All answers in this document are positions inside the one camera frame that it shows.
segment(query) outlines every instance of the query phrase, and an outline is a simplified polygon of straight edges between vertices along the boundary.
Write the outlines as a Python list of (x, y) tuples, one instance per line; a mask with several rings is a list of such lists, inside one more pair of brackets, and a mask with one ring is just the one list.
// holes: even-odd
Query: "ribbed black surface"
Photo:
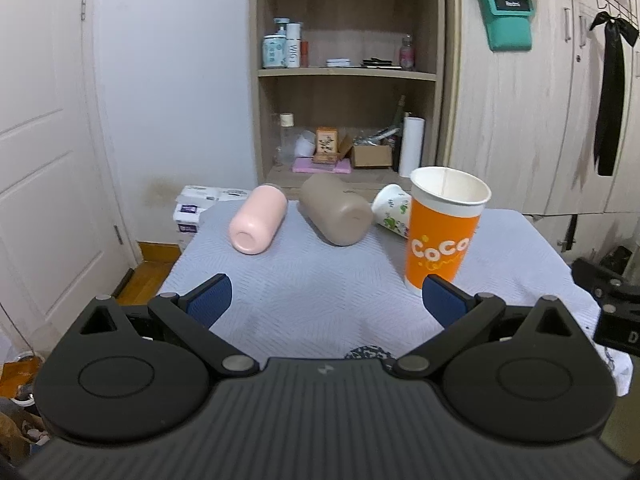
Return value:
[(47, 444), (33, 480), (620, 480), (628, 468), (595, 439), (507, 446), (474, 433), (424, 382), (375, 360), (272, 359), (218, 387), (202, 412), (145, 444)]

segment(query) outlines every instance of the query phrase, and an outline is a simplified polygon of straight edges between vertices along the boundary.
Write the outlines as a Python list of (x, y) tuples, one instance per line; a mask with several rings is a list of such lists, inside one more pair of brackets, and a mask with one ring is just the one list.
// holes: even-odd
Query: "light blue jar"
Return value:
[(263, 68), (284, 68), (284, 46), (287, 39), (279, 34), (265, 36), (262, 40), (262, 66)]

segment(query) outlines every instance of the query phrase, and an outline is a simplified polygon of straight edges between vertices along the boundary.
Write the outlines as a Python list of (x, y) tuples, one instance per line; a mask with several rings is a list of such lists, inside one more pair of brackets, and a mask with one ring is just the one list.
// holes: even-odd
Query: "silver screw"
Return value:
[(429, 360), (420, 355), (405, 355), (398, 359), (398, 366), (405, 372), (423, 372), (429, 368)]
[(230, 372), (246, 372), (254, 366), (254, 360), (248, 355), (230, 355), (223, 359), (222, 365)]

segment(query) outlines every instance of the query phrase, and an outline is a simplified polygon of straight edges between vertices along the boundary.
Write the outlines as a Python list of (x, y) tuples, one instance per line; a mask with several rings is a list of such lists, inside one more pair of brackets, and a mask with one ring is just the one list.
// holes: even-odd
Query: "white bottle cap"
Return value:
[(300, 23), (287, 23), (287, 39), (288, 40), (300, 39)]
[(280, 126), (283, 128), (293, 126), (293, 114), (280, 114)]

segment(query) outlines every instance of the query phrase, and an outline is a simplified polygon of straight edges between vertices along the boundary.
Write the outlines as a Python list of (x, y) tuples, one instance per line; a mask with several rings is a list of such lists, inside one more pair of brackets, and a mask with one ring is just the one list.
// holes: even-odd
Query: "shelf board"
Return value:
[[(388, 184), (398, 184), (405, 191), (411, 190), (411, 180), (401, 177), (391, 168), (354, 169), (349, 174), (335, 174), (370, 202)], [(312, 173), (293, 173), (284, 166), (274, 166), (267, 174), (266, 182), (280, 186), (289, 199), (297, 199), (300, 187), (311, 175)]]
[(280, 77), (300, 75), (361, 75), (369, 77), (390, 77), (394, 79), (415, 79), (418, 81), (436, 81), (435, 74), (427, 72), (406, 72), (404, 70), (386, 70), (384, 68), (327, 67), (309, 68), (263, 68), (258, 77)]

